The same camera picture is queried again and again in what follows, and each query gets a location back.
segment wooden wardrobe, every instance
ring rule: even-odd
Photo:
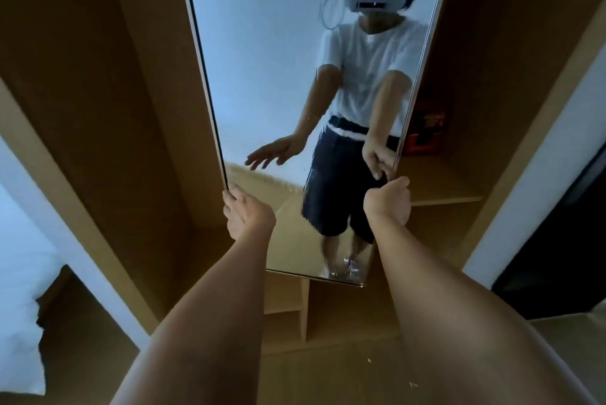
[[[191,2],[1,6],[0,136],[152,333],[231,244]],[[445,144],[398,166],[422,242],[464,266],[605,41],[606,0],[443,0],[418,100]],[[268,273],[265,322],[265,354],[399,336],[378,254],[363,288]]]

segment person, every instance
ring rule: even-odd
[[[530,324],[406,229],[407,186],[402,177],[369,190],[364,210],[430,403],[596,404]],[[276,218],[238,186],[223,198],[234,244],[162,321],[112,405],[256,402],[265,258]]]
[[[414,0],[406,0],[406,10]],[[308,173],[302,215],[321,234],[332,277],[359,271],[359,254],[375,240],[362,202],[381,187],[395,161],[427,27],[398,13],[371,12],[328,30],[318,69],[294,132],[247,157],[252,170],[298,155],[329,111]],[[353,230],[349,256],[339,260],[339,236]]]

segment bare arm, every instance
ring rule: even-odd
[[[382,172],[389,175],[393,167],[396,153],[385,145],[402,106],[402,99],[411,87],[412,81],[408,76],[397,70],[389,70],[375,97],[362,157],[377,180],[382,177]]]
[[[436,403],[595,403],[511,307],[405,228],[407,184],[369,191],[364,207],[420,387]]]
[[[274,159],[277,159],[277,165],[282,165],[303,151],[309,135],[329,109],[342,82],[342,72],[336,66],[322,65],[318,68],[294,132],[253,151],[244,164],[250,165],[251,170],[262,164],[264,169]]]
[[[163,320],[113,405],[256,403],[275,217],[238,187],[223,198],[236,242]]]

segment hand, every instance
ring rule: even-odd
[[[276,164],[282,165],[291,157],[297,156],[303,151],[306,144],[307,138],[298,134],[279,138],[249,154],[244,165],[252,164],[250,170],[255,170],[259,164],[263,163],[261,168],[264,169],[276,158]]]
[[[276,215],[267,204],[246,193],[235,183],[223,191],[223,215],[227,217],[227,230],[232,239],[238,239],[242,231],[255,227],[273,230]]]
[[[368,218],[389,217],[405,226],[412,205],[408,191],[408,177],[399,177],[381,188],[373,188],[364,196],[364,213]]]
[[[370,136],[367,136],[364,147],[362,147],[362,157],[376,180],[383,177],[383,172],[389,178],[391,169],[396,163],[396,152]]]

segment white t-shirt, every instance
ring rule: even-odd
[[[358,21],[326,31],[320,46],[318,68],[330,64],[343,72],[343,86],[330,105],[329,114],[369,127],[373,103],[386,72],[400,71],[414,83],[426,34],[426,25],[409,18],[397,27],[377,34],[365,33]],[[402,99],[391,135],[399,137],[402,134],[410,94],[411,91]],[[347,132],[347,135],[364,139],[361,134]]]

